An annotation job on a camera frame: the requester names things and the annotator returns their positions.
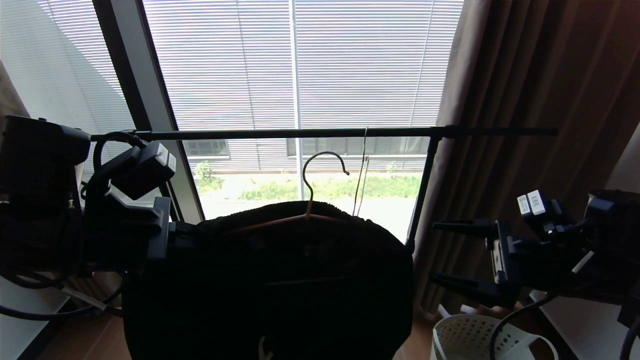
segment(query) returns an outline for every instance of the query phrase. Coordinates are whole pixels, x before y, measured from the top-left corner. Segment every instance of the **hanger hook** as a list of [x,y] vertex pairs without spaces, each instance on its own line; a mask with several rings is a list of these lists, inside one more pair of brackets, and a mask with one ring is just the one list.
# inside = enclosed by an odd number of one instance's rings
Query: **hanger hook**
[[342,159],[342,156],[338,155],[336,152],[333,152],[333,151],[321,151],[321,152],[318,152],[317,154],[311,156],[307,161],[305,161],[305,166],[302,168],[302,181],[305,182],[305,185],[307,186],[307,188],[309,188],[309,193],[310,193],[309,205],[307,206],[307,213],[306,213],[307,217],[309,216],[309,214],[311,214],[311,202],[314,200],[314,189],[311,187],[311,185],[307,181],[307,165],[309,165],[311,160],[315,159],[316,157],[318,157],[320,155],[324,155],[324,154],[334,155],[336,158],[338,158],[338,160],[340,160],[340,164],[342,165],[342,172],[347,174],[347,175],[349,175],[349,172],[347,171],[347,168],[344,166],[344,160]]

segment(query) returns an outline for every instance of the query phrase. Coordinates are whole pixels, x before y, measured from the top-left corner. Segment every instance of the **building window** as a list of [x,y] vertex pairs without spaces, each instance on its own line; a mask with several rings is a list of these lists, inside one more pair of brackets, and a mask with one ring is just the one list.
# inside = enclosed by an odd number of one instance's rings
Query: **building window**
[[[305,138],[302,154],[311,156],[321,151],[333,151],[340,155],[362,155],[363,138]],[[429,138],[426,136],[368,138],[368,155],[426,155]],[[287,139],[287,155],[296,155],[296,139]]]
[[187,156],[229,156],[226,140],[188,140],[184,142]]

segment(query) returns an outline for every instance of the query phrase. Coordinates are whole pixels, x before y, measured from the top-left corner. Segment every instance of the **white wall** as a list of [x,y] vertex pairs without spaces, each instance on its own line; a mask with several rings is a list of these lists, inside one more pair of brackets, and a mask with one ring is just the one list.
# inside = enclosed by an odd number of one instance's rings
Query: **white wall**
[[[28,290],[0,277],[0,305],[30,313],[57,312],[67,296],[55,289]],[[20,320],[0,315],[0,360],[14,360],[33,341],[47,322]]]
[[[640,193],[640,126],[614,168],[607,189]],[[544,297],[538,291],[536,300]],[[579,359],[618,359],[627,328],[616,321],[620,306],[582,299],[558,298],[542,307],[549,321]],[[636,340],[631,359],[640,359],[640,341]]]

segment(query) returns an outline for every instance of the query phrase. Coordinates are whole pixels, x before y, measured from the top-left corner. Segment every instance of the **perforated basket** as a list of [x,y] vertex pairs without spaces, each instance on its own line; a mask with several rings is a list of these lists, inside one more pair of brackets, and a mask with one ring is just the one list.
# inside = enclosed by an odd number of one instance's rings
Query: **perforated basket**
[[[453,315],[433,327],[431,360],[489,359],[489,341],[500,320],[483,315]],[[536,339],[547,342],[558,359],[556,349],[542,336],[529,334],[507,324],[496,341],[495,357],[499,360],[535,359],[529,345]]]

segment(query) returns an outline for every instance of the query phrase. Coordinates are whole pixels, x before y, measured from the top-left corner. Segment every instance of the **clothes hanger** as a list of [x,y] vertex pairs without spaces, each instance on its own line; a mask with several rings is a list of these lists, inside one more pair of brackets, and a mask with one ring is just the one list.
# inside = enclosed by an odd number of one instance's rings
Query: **clothes hanger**
[[290,222],[290,221],[294,221],[294,220],[300,220],[300,219],[305,219],[306,220],[306,219],[310,219],[310,218],[315,218],[315,219],[320,219],[320,220],[328,220],[328,221],[333,221],[333,222],[347,222],[346,220],[341,219],[341,218],[333,218],[333,217],[327,217],[327,216],[324,216],[324,215],[311,214],[311,207],[312,207],[313,201],[314,201],[314,189],[311,187],[311,184],[309,184],[309,182],[307,181],[307,165],[309,165],[311,160],[315,159],[316,157],[318,157],[320,155],[324,155],[324,154],[334,155],[335,157],[337,157],[338,160],[340,160],[340,164],[342,165],[342,172],[347,174],[347,175],[349,175],[349,172],[347,171],[346,167],[344,166],[344,160],[336,152],[333,152],[333,151],[321,151],[321,152],[318,152],[317,154],[311,156],[305,162],[305,165],[302,168],[302,181],[304,181],[304,183],[307,186],[307,188],[309,188],[309,193],[310,193],[309,201],[307,202],[307,210],[306,210],[306,212],[304,214],[296,215],[294,217],[281,218],[281,219],[278,219],[278,220],[271,220],[271,221],[263,222],[263,223],[260,223],[260,224],[241,227],[240,229],[231,230],[231,231],[227,232],[226,234],[239,233],[241,231],[258,229],[260,227],[266,227],[266,226],[270,226],[270,225],[282,224],[284,222]]

